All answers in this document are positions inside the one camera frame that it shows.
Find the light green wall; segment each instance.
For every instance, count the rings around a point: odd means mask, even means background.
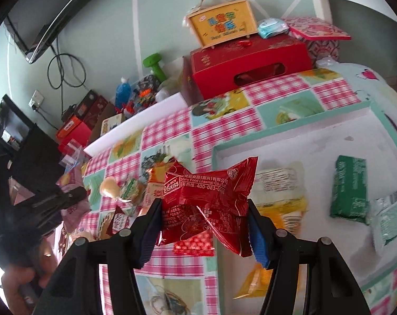
[[[397,76],[397,23],[346,0],[329,0],[334,24],[352,36],[340,42],[340,61],[366,65],[384,78]]]
[[[256,0],[270,16],[281,17],[294,0]],[[165,63],[188,54],[198,43],[188,29],[182,28],[186,12],[199,0],[138,0],[138,25],[140,32],[141,59],[154,52],[161,52]],[[262,14],[253,7],[257,20]],[[291,15],[314,15],[312,0],[302,0]],[[137,61],[133,36],[132,0],[92,0],[60,33],[60,49],[79,57],[87,70],[86,86],[113,98],[120,77],[138,79]],[[0,98],[9,93],[7,78],[8,39],[0,28]],[[27,64],[23,55],[9,46],[10,85],[14,102],[40,127],[54,135],[54,130],[33,112],[28,102],[35,89],[45,97],[42,108],[52,116],[48,118],[60,125],[60,93],[49,87],[46,70],[53,57],[50,50],[34,64]],[[69,80],[77,83],[71,76]],[[54,83],[58,82],[56,66],[51,70]],[[64,106],[79,102],[86,91],[83,88],[64,88]]]

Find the television screen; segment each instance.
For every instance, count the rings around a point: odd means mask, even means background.
[[[4,20],[27,61],[35,62],[89,0],[18,0]]]

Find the pink heart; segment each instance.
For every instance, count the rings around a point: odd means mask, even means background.
[[[378,80],[378,78],[376,78],[375,74],[372,71],[369,71],[367,69],[365,69],[362,72],[362,75],[368,79],[375,79],[376,81]]]

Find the wall socket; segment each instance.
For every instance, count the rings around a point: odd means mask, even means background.
[[[32,106],[34,105],[38,109],[41,106],[43,100],[44,100],[44,96],[42,96],[42,94],[38,90],[35,90],[34,95],[29,101],[29,106],[32,108]]]

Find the tablecloth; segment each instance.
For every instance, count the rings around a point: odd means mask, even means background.
[[[359,103],[356,90],[340,73],[325,68],[244,86],[175,112],[95,156],[84,173],[84,185],[107,176],[114,176],[120,185],[128,175],[145,180],[145,170],[166,156],[176,157],[192,172],[209,171],[216,144],[296,118]],[[279,106],[273,102],[278,100],[284,103]],[[101,220],[115,206],[110,198],[94,198],[91,212],[83,217],[79,230],[97,235]],[[101,271],[103,307],[105,314],[111,315],[106,266]],[[151,294],[161,295],[166,289],[185,305],[179,314],[187,314],[186,308],[197,315],[220,314],[216,257],[176,256],[172,245],[156,247],[151,260],[136,276],[147,314],[159,314]],[[193,294],[185,292],[186,289],[194,290]],[[364,294],[374,315],[391,313],[397,302],[397,268],[369,286]]]

